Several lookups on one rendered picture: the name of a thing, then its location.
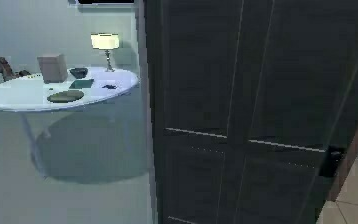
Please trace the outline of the beige box-shaped mailbox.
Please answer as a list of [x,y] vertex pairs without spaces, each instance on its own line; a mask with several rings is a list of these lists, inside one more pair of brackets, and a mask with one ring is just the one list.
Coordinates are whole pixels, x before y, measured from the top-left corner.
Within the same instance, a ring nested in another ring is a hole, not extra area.
[[49,54],[37,57],[39,68],[45,83],[62,83],[68,77],[63,54]]

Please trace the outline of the dark panelled room door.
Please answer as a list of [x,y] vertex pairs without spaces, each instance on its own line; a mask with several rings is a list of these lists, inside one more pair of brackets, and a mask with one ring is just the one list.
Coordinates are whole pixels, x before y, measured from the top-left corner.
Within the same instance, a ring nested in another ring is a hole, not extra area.
[[317,224],[358,123],[358,0],[143,0],[158,224]]

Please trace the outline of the teal flat book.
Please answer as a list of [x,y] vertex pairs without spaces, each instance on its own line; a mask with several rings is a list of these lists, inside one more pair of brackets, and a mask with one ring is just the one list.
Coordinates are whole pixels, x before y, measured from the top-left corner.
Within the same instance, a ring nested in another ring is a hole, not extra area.
[[94,83],[93,79],[77,79],[72,82],[70,85],[70,89],[84,89],[84,88],[91,88]]

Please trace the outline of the table lamp with pale shade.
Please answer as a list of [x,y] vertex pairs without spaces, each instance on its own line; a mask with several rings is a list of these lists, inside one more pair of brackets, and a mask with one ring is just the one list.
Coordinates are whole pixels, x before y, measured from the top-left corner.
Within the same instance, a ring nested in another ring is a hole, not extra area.
[[93,49],[103,50],[107,61],[107,72],[114,72],[115,69],[111,65],[110,51],[118,49],[120,39],[118,34],[113,33],[94,33],[90,35]]

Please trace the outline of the dark round bowl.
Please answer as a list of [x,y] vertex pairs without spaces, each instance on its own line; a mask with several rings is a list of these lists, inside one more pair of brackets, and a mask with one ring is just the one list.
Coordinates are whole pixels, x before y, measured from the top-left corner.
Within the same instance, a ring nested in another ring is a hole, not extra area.
[[85,78],[88,69],[87,68],[72,68],[69,70],[69,72],[76,78],[76,79],[82,79]]

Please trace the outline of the dark green round plate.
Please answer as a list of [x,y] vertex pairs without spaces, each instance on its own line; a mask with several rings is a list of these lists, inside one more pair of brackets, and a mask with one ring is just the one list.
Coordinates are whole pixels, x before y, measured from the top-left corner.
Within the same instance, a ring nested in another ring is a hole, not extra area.
[[80,90],[68,90],[52,94],[47,100],[52,103],[69,103],[81,99],[84,93]]

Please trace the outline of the white oval table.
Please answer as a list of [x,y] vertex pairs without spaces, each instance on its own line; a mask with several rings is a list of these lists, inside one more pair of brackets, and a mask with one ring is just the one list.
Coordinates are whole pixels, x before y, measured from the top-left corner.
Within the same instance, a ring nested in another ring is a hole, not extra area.
[[[138,76],[131,71],[117,69],[114,72],[107,72],[104,67],[88,67],[88,73],[82,79],[93,79],[92,87],[70,89],[72,82],[77,80],[70,72],[62,83],[45,83],[42,74],[35,73],[0,84],[0,111],[14,112],[20,115],[30,144],[30,156],[35,168],[44,178],[48,177],[48,173],[40,157],[40,150],[28,122],[27,114],[87,109],[90,106],[103,104],[128,94],[140,82]],[[102,88],[104,85],[116,85],[117,88]],[[84,96],[69,103],[52,103],[47,100],[47,97],[52,94],[68,90],[80,90]]]

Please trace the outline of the brown figurine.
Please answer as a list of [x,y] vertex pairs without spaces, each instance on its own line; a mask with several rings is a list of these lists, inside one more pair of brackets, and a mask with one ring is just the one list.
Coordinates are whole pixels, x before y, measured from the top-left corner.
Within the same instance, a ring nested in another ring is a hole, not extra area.
[[0,56],[0,74],[2,75],[3,81],[6,82],[12,79],[28,76],[30,75],[30,72],[27,70],[14,72],[8,61]]

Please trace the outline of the dark framed wall picture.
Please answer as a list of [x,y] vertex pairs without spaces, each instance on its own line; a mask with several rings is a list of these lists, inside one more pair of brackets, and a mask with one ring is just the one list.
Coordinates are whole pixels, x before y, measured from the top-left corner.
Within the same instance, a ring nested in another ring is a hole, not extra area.
[[88,5],[131,5],[135,0],[76,0],[79,4]]

